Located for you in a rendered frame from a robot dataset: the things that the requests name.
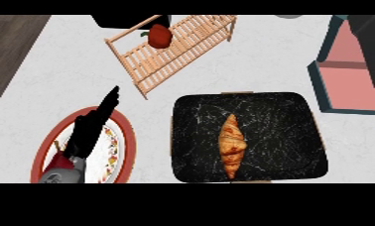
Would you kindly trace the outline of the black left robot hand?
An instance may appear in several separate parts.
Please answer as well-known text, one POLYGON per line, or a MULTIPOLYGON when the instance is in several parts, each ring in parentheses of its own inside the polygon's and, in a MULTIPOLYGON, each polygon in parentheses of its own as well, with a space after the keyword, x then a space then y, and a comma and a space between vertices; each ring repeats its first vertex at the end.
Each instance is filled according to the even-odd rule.
POLYGON ((85 159, 89 156, 100 135, 101 126, 116 105, 117 87, 107 93, 95 110, 91 110, 86 115, 79 115, 76 117, 73 133, 63 152, 67 159, 70 157, 85 159))

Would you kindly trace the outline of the pale wooden tiered shelf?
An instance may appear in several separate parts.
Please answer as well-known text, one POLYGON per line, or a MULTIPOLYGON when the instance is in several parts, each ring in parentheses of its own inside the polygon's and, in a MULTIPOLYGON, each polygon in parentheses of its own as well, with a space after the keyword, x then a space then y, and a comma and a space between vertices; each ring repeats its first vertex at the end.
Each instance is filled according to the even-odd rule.
POLYGON ((172 37, 166 49, 156 50, 148 43, 143 43, 120 54, 113 42, 157 18, 159 15, 150 16, 128 30, 103 40, 141 96, 145 96, 147 92, 212 47, 231 39, 237 21, 236 15, 188 15, 169 27, 172 37))

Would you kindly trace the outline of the red bell pepper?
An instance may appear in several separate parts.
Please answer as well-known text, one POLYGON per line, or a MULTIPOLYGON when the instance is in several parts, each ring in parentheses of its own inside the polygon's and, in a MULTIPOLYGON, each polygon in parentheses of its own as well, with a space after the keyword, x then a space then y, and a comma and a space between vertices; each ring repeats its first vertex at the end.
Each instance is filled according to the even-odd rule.
POLYGON ((147 44, 154 49, 166 49, 171 44, 171 32, 159 24, 153 24, 147 32, 140 33, 141 37, 147 37, 147 44))

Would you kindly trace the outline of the black marble tray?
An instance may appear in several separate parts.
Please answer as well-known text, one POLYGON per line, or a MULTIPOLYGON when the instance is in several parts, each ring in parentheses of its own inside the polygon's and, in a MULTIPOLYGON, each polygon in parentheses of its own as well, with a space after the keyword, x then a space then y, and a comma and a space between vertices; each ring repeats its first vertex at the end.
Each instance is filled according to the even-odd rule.
POLYGON ((293 92, 181 96, 172 107, 171 166, 182 182, 324 176, 324 148, 302 96, 293 92), (230 116, 247 144, 233 177, 225 174, 218 149, 230 116))

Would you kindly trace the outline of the red rimmed patterned plate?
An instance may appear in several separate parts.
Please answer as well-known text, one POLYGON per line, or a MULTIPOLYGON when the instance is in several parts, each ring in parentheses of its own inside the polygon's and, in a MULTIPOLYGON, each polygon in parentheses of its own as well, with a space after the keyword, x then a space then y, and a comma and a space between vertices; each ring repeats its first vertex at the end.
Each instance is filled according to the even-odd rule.
MULTIPOLYGON (((36 182, 57 151, 66 148, 73 132, 75 119, 92 107, 73 112, 52 128, 41 143, 30 169, 30 181, 36 182)), ((129 123, 117 111, 106 120, 92 153, 86 158, 85 183, 125 183, 128 180, 135 154, 134 134, 129 123)))

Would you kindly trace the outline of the red object on plate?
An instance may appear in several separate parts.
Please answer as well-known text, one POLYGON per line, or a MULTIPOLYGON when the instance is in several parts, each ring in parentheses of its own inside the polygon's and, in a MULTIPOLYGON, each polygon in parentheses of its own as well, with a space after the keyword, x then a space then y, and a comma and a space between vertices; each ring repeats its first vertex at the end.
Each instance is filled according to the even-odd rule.
POLYGON ((44 171, 48 171, 51 169, 64 169, 64 170, 70 170, 73 168, 73 163, 70 162, 70 160, 64 157, 63 152, 57 151, 52 159, 44 169, 44 171))

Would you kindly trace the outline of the golden croissant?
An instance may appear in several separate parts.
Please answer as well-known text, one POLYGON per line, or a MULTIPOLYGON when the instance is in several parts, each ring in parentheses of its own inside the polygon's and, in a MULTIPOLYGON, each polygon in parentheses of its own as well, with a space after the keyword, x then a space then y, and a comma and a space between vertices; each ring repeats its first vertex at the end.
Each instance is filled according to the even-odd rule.
POLYGON ((222 124, 218 136, 219 156, 228 179, 236 177, 246 147, 247 144, 238 129, 237 118, 234 115, 230 115, 222 124))

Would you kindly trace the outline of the black appliance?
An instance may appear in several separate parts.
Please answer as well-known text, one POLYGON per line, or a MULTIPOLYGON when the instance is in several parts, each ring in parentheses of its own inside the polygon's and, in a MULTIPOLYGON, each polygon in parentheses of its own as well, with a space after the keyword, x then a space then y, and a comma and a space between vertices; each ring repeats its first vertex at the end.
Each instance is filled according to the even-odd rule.
MULTIPOLYGON (((137 15, 92 15, 92 20, 101 28, 129 29, 150 17, 148 14, 137 15)), ((169 27, 171 16, 160 15, 153 21, 140 27, 140 30, 148 30, 153 24, 169 27)))

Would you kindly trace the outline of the teal and pink box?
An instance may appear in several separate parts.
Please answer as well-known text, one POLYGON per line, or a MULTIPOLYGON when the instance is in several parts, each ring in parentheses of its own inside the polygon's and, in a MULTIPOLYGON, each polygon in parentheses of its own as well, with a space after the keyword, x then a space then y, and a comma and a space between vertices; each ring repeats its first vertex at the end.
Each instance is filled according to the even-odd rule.
POLYGON ((321 112, 375 115, 375 86, 342 15, 330 17, 317 58, 306 71, 321 112))

